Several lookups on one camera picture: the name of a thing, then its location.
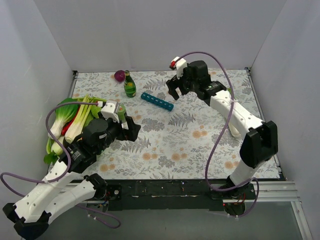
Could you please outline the green pill bottle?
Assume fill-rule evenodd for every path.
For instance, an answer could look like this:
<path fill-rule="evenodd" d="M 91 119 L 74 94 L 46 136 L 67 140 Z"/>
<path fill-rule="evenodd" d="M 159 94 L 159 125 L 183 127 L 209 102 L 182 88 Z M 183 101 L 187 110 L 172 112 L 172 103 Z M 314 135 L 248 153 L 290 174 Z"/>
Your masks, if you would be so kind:
<path fill-rule="evenodd" d="M 123 123 L 126 122 L 126 115 L 127 115 L 127 111 L 126 111 L 126 107 L 124 104 L 120 104 L 117 110 L 117 115 L 120 121 L 122 121 Z"/>

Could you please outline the teal weekly pill organizer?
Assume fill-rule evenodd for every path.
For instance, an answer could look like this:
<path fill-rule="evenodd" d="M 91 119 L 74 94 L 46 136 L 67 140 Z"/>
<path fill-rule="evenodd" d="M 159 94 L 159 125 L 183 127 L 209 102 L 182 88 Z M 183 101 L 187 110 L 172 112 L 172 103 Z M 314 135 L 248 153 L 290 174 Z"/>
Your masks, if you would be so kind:
<path fill-rule="evenodd" d="M 158 107 L 160 107 L 160 108 L 162 108 L 162 109 L 165 109 L 165 110 L 167 110 L 167 111 L 172 111 L 173 110 L 173 108 L 174 108 L 174 105 L 172 104 L 172 103 L 169 103 L 169 102 L 167 102 L 167 101 L 164 101 L 164 100 L 162 100 L 162 99 L 159 99 L 159 98 L 157 98 L 157 97 L 155 97 L 155 96 L 153 96 L 153 95 L 150 95 L 150 94 L 148 94 L 148 93 L 146 93 L 146 92 L 143 92 L 142 94 L 141 94 L 141 96 L 140 96 L 140 98 L 142 99 L 142 100 L 145 100 L 146 102 L 148 102 L 148 103 L 151 103 L 151 104 L 153 104 L 153 105 L 155 105 L 155 106 L 158 106 Z"/>

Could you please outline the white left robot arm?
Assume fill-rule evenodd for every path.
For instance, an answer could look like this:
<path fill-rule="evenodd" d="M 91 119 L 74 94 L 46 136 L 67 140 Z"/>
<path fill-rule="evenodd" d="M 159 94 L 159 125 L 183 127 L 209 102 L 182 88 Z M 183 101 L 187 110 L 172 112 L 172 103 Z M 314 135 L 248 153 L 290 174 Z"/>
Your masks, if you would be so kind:
<path fill-rule="evenodd" d="M 134 142 L 141 126 L 126 116 L 127 128 L 112 118 L 93 119 L 67 147 L 65 154 L 35 188 L 16 203 L 7 203 L 3 212 L 14 223 L 14 229 L 26 240 L 40 237 L 61 214 L 82 201 L 101 200 L 109 193 L 106 181 L 97 173 L 86 175 L 83 181 L 64 193 L 61 190 L 75 180 L 115 140 Z"/>

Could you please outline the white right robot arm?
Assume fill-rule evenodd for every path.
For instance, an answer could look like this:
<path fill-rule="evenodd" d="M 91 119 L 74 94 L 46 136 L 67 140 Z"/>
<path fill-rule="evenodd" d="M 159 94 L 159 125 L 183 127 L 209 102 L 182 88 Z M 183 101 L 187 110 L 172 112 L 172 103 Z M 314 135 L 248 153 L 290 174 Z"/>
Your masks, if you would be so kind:
<path fill-rule="evenodd" d="M 203 60 L 187 63 L 184 58 L 176 57 L 169 67 L 176 71 L 175 76 L 166 82 L 168 92 L 175 100 L 180 97 L 176 89 L 182 95 L 196 93 L 200 100 L 218 111 L 240 134 L 242 145 L 239 164 L 224 185 L 218 188 L 209 186 L 212 191 L 227 192 L 230 198 L 239 198 L 245 192 L 244 186 L 253 180 L 261 165 L 278 152 L 277 125 L 251 114 L 234 99 L 231 87 L 226 88 L 221 82 L 213 81 Z"/>

